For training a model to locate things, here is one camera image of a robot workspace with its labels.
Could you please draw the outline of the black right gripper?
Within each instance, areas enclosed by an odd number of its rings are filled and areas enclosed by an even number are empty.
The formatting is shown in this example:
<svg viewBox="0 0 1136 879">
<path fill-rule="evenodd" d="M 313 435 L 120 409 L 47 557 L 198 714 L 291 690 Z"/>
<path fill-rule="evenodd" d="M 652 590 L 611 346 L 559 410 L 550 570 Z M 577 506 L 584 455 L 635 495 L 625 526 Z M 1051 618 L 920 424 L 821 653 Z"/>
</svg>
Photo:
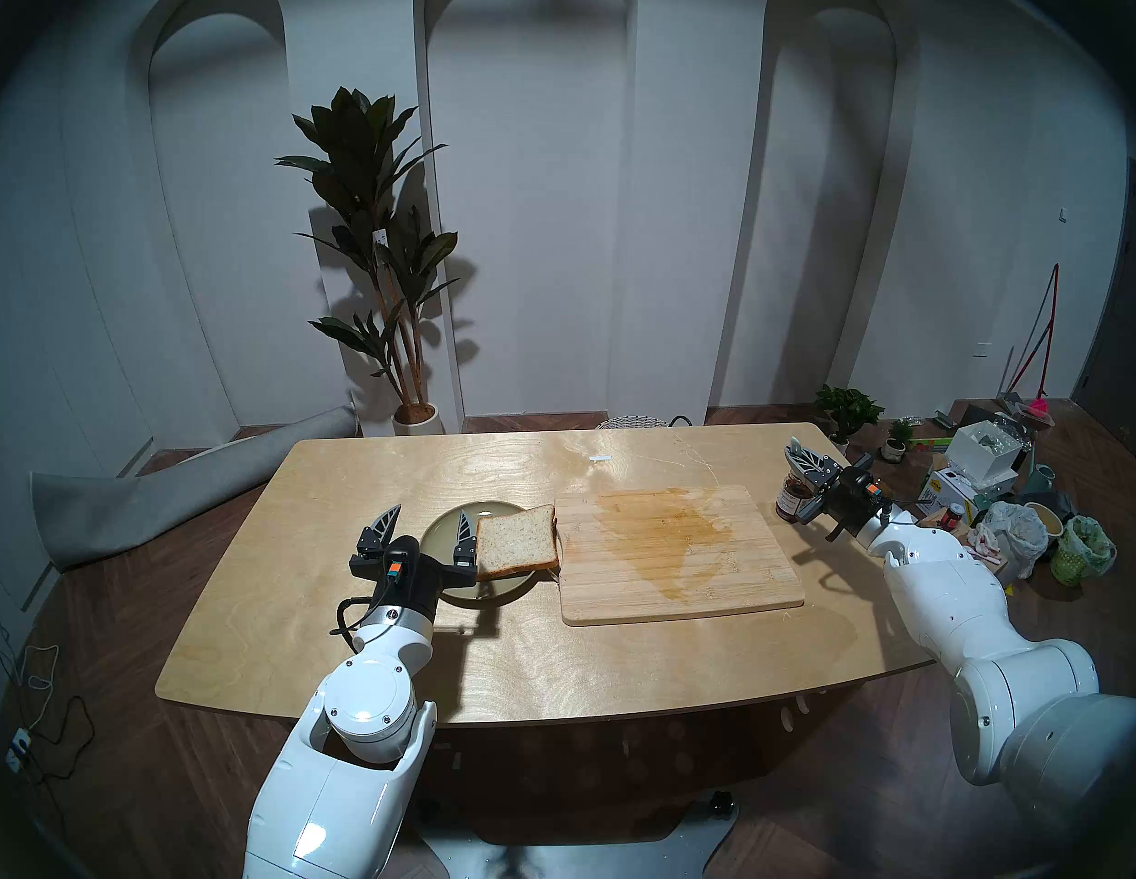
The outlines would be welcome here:
<svg viewBox="0 0 1136 879">
<path fill-rule="evenodd" d="M 811 499 L 800 507 L 796 521 L 815 521 L 819 514 L 829 514 L 836 524 L 828 539 L 834 542 L 842 531 L 852 534 L 859 542 L 866 530 L 878 534 L 892 524 L 894 500 L 878 486 L 871 474 L 874 457 L 863 454 L 855 463 L 840 467 L 832 455 L 821 455 L 791 437 L 787 444 L 787 464 L 800 482 L 811 489 Z"/>
</svg>

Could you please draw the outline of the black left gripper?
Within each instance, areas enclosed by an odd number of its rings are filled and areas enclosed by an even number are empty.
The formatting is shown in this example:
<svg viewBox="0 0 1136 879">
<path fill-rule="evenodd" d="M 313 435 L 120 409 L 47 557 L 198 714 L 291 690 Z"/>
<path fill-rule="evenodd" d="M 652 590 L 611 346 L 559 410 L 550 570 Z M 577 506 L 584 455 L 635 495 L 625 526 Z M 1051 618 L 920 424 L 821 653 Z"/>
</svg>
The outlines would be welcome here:
<svg viewBox="0 0 1136 879">
<path fill-rule="evenodd" d="M 371 597 L 358 601 L 369 611 L 398 606 L 433 618 L 443 591 L 476 584 L 476 526 L 465 511 L 458 511 L 453 564 L 445 566 L 421 553 L 418 539 L 411 536 L 392 539 L 399 513 L 400 505 L 390 507 L 358 538 L 357 553 L 349 560 L 350 572 L 377 585 Z"/>
</svg>

